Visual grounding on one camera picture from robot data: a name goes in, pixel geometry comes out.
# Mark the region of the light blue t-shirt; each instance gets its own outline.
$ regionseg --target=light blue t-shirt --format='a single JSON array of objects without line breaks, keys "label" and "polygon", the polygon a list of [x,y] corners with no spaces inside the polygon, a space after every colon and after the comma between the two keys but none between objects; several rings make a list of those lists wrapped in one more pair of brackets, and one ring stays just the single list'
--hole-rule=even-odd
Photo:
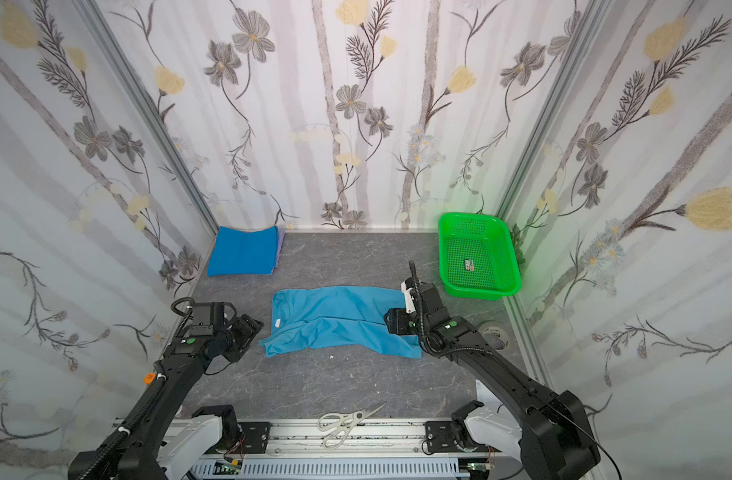
[{"label": "light blue t-shirt", "polygon": [[404,307],[399,290],[375,286],[280,290],[272,299],[272,334],[259,345],[268,357],[359,344],[383,355],[418,359],[422,356],[418,338],[392,335],[384,324],[390,308]]}]

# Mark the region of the folded clothes stack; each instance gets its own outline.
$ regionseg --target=folded clothes stack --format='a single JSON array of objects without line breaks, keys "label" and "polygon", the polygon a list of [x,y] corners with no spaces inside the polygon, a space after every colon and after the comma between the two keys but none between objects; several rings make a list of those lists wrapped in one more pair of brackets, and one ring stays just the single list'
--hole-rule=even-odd
[{"label": "folded clothes stack", "polygon": [[283,236],[283,230],[277,226],[259,232],[241,232],[220,226],[208,260],[208,276],[272,274],[278,265]]}]

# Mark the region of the gray marble tabletop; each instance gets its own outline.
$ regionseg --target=gray marble tabletop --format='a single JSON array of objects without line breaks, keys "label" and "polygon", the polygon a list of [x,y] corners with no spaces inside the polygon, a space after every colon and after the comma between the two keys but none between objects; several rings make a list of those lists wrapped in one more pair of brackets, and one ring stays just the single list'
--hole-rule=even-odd
[{"label": "gray marble tabletop", "polygon": [[[417,264],[422,281],[435,283],[452,315],[476,325],[497,322],[511,338],[503,355],[524,368],[501,300],[445,293],[438,274],[436,234],[287,234],[272,275],[204,274],[193,296],[198,302],[232,302],[238,314],[263,321],[265,329],[258,340],[270,335],[276,291],[335,285],[398,289],[410,275],[409,259]],[[219,358],[209,371],[225,364]],[[475,378],[446,359],[384,356],[360,345],[266,358],[255,341],[240,362],[202,377],[184,401],[180,416],[189,416],[200,406],[233,404],[239,418],[314,418],[386,401],[380,417],[443,417],[475,398]]]}]

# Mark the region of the wall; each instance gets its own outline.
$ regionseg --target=wall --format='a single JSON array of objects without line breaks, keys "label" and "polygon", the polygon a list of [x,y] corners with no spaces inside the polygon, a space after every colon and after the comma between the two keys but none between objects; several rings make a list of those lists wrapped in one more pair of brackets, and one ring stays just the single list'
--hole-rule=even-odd
[{"label": "wall", "polygon": [[98,3],[220,224],[329,230],[495,212],[586,4]]},{"label": "wall", "polygon": [[623,477],[732,478],[732,2],[614,2],[507,219]]},{"label": "wall", "polygon": [[212,235],[68,2],[0,2],[0,478],[138,399]]}]

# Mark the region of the green plastic basket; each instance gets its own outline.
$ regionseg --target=green plastic basket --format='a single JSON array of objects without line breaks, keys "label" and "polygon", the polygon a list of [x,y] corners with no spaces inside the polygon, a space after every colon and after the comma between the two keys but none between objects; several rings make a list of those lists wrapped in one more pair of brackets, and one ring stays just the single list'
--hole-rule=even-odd
[{"label": "green plastic basket", "polygon": [[440,279],[449,295],[497,300],[520,290],[510,230],[495,216],[444,214],[438,247]]}]

